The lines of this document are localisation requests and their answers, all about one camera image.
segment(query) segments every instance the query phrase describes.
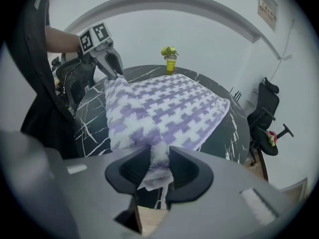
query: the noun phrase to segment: black marble table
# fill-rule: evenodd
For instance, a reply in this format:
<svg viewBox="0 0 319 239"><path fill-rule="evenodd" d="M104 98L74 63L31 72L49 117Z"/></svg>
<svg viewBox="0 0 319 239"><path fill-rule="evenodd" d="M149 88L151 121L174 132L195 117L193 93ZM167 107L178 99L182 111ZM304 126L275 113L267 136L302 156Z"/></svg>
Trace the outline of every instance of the black marble table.
<svg viewBox="0 0 319 239"><path fill-rule="evenodd" d="M166 75L166 65L144 65L124 70L129 83ZM215 131L198 149L214 156L223 157L243 164L246 160L250 135L247 119L237 101L221 85L199 73L176 67L172 74L184 74L222 98L230 100L230 109ZM94 156L110 153L110 139L105 111L104 81L98 82L81 101L75 116L75 140L80 156ZM139 205L155 207L161 189L138 191Z"/></svg>

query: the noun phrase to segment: potted plant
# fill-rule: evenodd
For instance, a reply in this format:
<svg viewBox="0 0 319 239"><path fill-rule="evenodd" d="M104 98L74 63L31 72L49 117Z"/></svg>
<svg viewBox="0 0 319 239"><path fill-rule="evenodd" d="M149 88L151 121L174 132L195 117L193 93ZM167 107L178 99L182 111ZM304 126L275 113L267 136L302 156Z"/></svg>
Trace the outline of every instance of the potted plant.
<svg viewBox="0 0 319 239"><path fill-rule="evenodd" d="M174 47L164 47L160 53L162 56L164 56L164 59L166 60L166 69L169 72L174 71L177 56L179 56L177 50L175 50Z"/></svg>

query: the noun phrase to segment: black apron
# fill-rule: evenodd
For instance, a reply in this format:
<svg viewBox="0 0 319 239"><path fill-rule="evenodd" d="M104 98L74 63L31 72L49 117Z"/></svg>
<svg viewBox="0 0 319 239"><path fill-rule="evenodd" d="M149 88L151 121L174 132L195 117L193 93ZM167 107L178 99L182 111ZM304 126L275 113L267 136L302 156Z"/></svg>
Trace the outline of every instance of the black apron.
<svg viewBox="0 0 319 239"><path fill-rule="evenodd" d="M48 0L28 0L7 41L19 70L37 93L21 131L37 138L45 147L57 149L62 158L78 157L74 140L74 118L57 97L47 59L45 25Z"/></svg>

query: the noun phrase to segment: chair seat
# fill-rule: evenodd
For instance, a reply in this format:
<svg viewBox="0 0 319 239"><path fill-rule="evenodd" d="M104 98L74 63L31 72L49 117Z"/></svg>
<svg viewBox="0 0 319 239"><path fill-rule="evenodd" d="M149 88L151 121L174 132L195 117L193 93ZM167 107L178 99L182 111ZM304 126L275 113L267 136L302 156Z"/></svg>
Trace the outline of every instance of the chair seat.
<svg viewBox="0 0 319 239"><path fill-rule="evenodd" d="M278 148L275 145L272 147L269 143L267 133L262 129L256 127L251 132L251 137L260 149L267 155L276 156L278 155Z"/></svg>

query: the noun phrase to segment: purple and white blanket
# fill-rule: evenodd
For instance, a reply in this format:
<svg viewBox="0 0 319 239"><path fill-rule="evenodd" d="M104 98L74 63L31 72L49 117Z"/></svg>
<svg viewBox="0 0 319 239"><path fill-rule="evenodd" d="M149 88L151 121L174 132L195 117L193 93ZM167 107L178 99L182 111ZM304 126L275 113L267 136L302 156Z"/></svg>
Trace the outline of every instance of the purple and white blanket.
<svg viewBox="0 0 319 239"><path fill-rule="evenodd" d="M129 85L121 75L105 81L111 150L151 146L151 165L139 188L173 181L168 147L198 149L229 110L230 102L182 74Z"/></svg>

